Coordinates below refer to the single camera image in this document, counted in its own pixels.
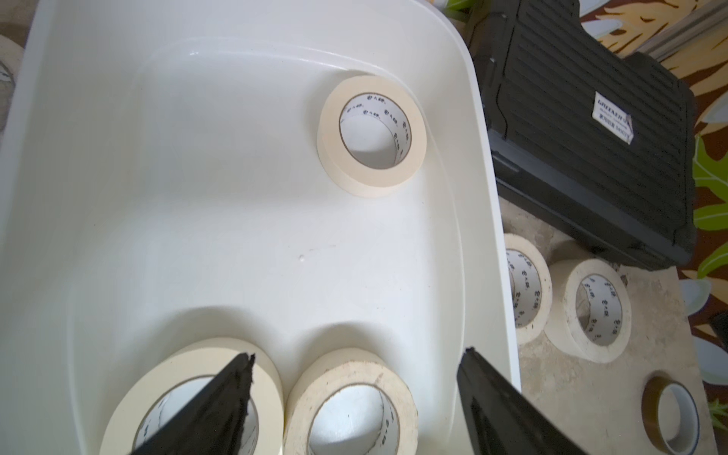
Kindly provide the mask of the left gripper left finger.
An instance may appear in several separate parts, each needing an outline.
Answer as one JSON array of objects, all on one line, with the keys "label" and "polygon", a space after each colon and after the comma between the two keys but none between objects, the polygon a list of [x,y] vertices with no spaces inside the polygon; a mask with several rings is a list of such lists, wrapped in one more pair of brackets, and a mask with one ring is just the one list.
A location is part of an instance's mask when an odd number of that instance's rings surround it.
[{"label": "left gripper left finger", "polygon": [[237,454],[256,356],[240,354],[136,454]]}]

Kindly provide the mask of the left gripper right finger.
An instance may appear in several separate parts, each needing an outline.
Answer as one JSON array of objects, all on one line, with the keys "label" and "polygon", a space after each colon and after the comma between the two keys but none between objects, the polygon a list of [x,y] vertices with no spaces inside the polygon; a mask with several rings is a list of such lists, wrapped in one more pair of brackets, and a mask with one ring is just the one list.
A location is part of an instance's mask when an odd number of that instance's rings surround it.
[{"label": "left gripper right finger", "polygon": [[464,351],[457,383],[476,454],[582,454],[475,349]]}]

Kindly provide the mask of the masking tape roll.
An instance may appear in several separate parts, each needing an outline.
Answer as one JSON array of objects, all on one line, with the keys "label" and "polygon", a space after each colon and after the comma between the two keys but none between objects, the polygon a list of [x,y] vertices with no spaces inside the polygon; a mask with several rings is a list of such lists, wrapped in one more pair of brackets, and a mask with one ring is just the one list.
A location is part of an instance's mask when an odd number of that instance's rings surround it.
[{"label": "masking tape roll", "polygon": [[6,36],[1,37],[0,131],[4,134],[9,110],[22,66],[24,49]]},{"label": "masking tape roll", "polygon": [[566,260],[549,267],[553,303],[544,332],[563,353],[607,364],[631,338],[632,307],[616,271],[599,259]]},{"label": "masking tape roll", "polygon": [[102,454],[129,454],[149,441],[238,354],[255,356],[248,422],[241,454],[281,454],[284,398],[280,375],[259,347],[232,337],[193,343],[140,379],[115,409],[102,439]]},{"label": "masking tape roll", "polygon": [[[375,168],[357,159],[347,146],[342,125],[356,117],[383,124],[394,144],[392,164]],[[344,191],[383,197],[409,182],[424,163],[428,137],[414,98],[398,83],[372,75],[339,83],[330,93],[318,122],[318,158],[326,174]]]},{"label": "masking tape roll", "polygon": [[418,449],[419,414],[405,381],[379,356],[344,348],[320,356],[301,375],[288,396],[284,454],[313,454],[316,418],[324,406],[348,389],[363,387],[379,395],[378,428],[359,454],[414,454]]},{"label": "masking tape roll", "polygon": [[553,304],[553,284],[535,245],[512,233],[504,235],[517,341],[523,346],[544,330]]}]

